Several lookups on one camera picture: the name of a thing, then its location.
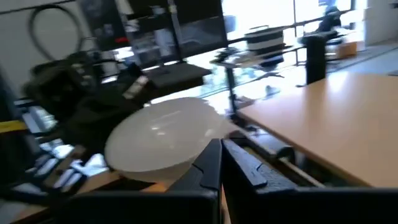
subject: cable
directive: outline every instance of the cable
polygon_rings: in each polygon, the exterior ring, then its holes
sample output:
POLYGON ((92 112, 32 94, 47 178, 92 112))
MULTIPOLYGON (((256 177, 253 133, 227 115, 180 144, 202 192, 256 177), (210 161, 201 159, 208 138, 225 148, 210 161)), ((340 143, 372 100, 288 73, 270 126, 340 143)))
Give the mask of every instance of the cable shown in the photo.
POLYGON ((79 23, 79 20, 78 20, 77 17, 76 17, 72 12, 70 12, 68 9, 66 9, 66 8, 64 8, 64 7, 62 7, 62 6, 56 5, 56 4, 46 4, 46 5, 40 6, 40 7, 36 8, 36 9, 32 12, 32 14, 30 15, 30 17, 29 17, 29 21, 28 21, 28 31, 29 31, 30 38, 32 39, 33 44, 35 45, 35 47, 37 48, 37 50, 38 50, 45 58, 47 58, 47 59, 49 59, 49 60, 51 60, 51 61, 56 60, 53 56, 51 56, 51 55, 40 45, 40 42, 39 42, 39 40, 37 39, 37 37, 36 37, 36 35, 35 35, 35 33, 34 33, 34 25, 35 25, 34 23, 35 23, 35 19, 36 19, 37 15, 38 15, 39 13, 41 13, 42 11, 44 11, 44 10, 46 10, 46 9, 58 9, 58 10, 64 12, 65 14, 67 14, 67 15, 72 19, 72 21, 75 23, 75 26, 76 26, 77 31, 78 31, 78 43, 77 43, 77 45, 76 45, 76 49, 75 49, 74 52, 79 52, 79 51, 81 50, 81 48, 83 47, 83 42, 84 42, 83 31, 82 31, 82 29, 81 29, 81 25, 80 25, 80 23, 79 23))

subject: computer screen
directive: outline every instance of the computer screen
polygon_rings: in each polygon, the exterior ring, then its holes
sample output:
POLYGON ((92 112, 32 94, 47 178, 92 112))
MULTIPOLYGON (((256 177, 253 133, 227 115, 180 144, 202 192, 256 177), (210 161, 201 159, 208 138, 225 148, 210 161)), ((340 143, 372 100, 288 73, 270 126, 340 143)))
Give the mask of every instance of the computer screen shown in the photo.
POLYGON ((130 46, 115 1, 78 0, 78 4, 99 49, 107 51, 130 46))
MULTIPOLYGON (((142 11, 154 10, 154 6, 163 7, 167 1, 153 0, 145 4, 142 1, 129 2, 133 12, 142 13, 142 11)), ((179 23, 176 33, 183 58, 227 47, 221 2, 206 2, 211 3, 199 5, 195 3, 191 6, 190 1, 175 2, 179 23), (195 8, 196 5, 204 10, 198 10, 195 8)), ((139 30, 132 34, 134 53, 139 59, 140 66, 154 66, 160 60, 162 62, 178 60, 172 29, 167 19, 163 17, 158 20, 160 22, 149 22, 149 20, 151 19, 138 19, 139 30)))

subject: desk surface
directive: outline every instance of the desk surface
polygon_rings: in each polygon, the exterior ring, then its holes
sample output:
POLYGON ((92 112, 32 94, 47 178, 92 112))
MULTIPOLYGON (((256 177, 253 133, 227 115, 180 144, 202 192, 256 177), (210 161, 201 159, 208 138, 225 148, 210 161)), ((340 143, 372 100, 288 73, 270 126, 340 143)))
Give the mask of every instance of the desk surface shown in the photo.
POLYGON ((354 184, 398 187, 398 78, 341 73, 239 114, 354 184))

